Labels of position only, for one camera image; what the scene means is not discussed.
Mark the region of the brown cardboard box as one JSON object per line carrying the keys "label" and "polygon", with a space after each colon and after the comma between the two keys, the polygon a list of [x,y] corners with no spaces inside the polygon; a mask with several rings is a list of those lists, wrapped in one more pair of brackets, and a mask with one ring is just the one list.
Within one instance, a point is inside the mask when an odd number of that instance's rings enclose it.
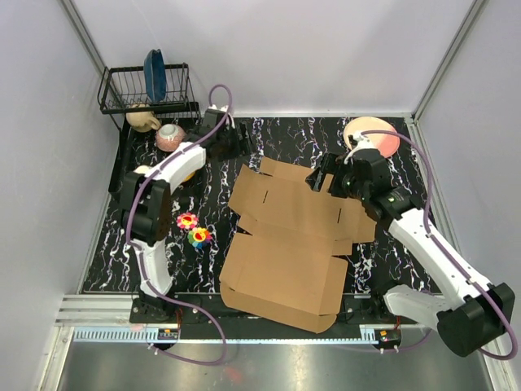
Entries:
{"label": "brown cardboard box", "polygon": [[321,333],[340,312],[354,244],[375,239],[361,202],[312,191],[312,170],[263,157],[243,165],[228,206],[239,215],[219,276],[221,299],[240,310]]}

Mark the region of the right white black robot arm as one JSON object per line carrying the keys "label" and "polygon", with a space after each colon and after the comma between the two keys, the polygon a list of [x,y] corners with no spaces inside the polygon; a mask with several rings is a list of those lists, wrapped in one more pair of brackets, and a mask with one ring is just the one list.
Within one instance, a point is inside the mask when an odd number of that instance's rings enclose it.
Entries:
{"label": "right white black robot arm", "polygon": [[344,155],[328,153],[305,179],[320,191],[331,175],[328,193],[359,200],[366,214],[397,239],[435,280],[441,297],[392,283],[369,306],[374,320],[405,317],[435,330],[457,356],[466,357],[513,333],[515,294],[506,283],[494,285],[440,236],[426,206],[404,187],[392,185],[387,160],[375,148]]}

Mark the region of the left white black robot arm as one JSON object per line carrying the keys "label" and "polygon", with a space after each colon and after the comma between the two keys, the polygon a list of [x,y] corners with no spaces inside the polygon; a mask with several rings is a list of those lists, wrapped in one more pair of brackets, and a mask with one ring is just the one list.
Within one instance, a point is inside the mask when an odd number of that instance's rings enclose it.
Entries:
{"label": "left white black robot arm", "polygon": [[168,322],[176,303],[166,297],[173,281],[168,269],[165,240],[172,220],[172,194],[208,160],[230,160],[252,154],[247,127],[236,124],[230,108],[210,106],[203,121],[184,136],[178,147],[145,172],[128,172],[120,195],[120,224],[138,259],[140,283],[131,321],[149,314]]}

